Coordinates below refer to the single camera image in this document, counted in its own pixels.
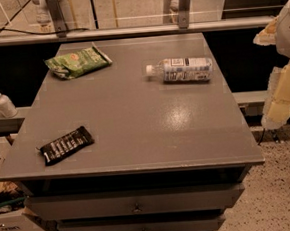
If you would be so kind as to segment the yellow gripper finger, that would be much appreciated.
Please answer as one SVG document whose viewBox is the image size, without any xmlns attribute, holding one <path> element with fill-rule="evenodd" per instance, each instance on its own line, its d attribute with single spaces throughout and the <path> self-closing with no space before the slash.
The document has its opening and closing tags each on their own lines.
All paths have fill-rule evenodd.
<svg viewBox="0 0 290 231">
<path fill-rule="evenodd" d="M 273 68 L 267 92 L 261 123 L 266 130 L 278 129 L 290 118 L 290 60 L 283 68 Z"/>
<path fill-rule="evenodd" d="M 275 45 L 275 33 L 276 33 L 276 23 L 278 21 L 278 18 L 273 18 L 269 24 L 261 30 L 259 33 L 256 34 L 256 36 L 253 39 L 253 43 L 256 45 L 262 45 L 262 46 L 270 46 Z"/>
</svg>

